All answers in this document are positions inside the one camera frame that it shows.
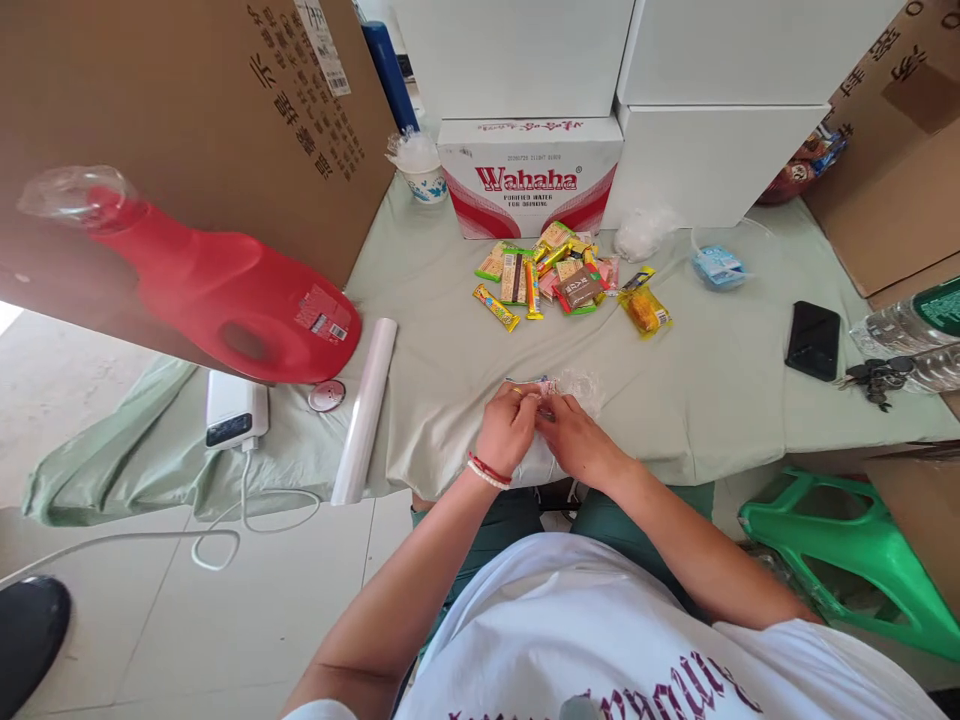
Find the green plastic stool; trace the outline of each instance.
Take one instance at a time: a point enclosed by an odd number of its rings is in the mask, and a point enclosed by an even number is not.
[[[827,622],[839,620],[954,661],[960,661],[960,626],[876,489],[868,484],[785,468],[784,478],[740,508],[740,523],[751,540],[773,548],[810,593]],[[804,514],[811,491],[835,488],[853,519]],[[837,494],[835,490],[827,491]],[[824,584],[808,561],[826,576],[839,568],[864,588],[868,581],[886,598],[879,607],[852,609]],[[850,578],[845,573],[837,577]]]

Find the keys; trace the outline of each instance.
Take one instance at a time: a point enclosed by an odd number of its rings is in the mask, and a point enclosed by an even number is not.
[[[883,412],[889,412],[893,406],[887,402],[887,393],[901,389],[915,365],[913,358],[906,356],[889,360],[872,358],[862,365],[847,368],[843,377],[834,385],[840,390],[859,385],[866,393],[867,402],[876,405]]]

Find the black smartphone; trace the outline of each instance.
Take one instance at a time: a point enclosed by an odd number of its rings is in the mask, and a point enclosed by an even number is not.
[[[824,382],[837,379],[840,316],[833,310],[801,300],[793,304],[793,327],[787,367]]]

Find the white bracelet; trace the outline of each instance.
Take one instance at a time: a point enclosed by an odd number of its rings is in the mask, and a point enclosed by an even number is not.
[[[485,473],[483,470],[481,470],[480,467],[473,460],[467,461],[467,467],[473,470],[474,474],[476,474],[478,477],[483,478],[498,490],[510,489],[510,486],[507,485],[506,483],[502,483],[499,480],[495,480],[492,475],[489,475],[488,473]]]

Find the person's left hand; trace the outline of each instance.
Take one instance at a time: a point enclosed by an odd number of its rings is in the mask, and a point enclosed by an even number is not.
[[[476,455],[493,470],[510,477],[533,442],[540,387],[505,382],[483,411]]]

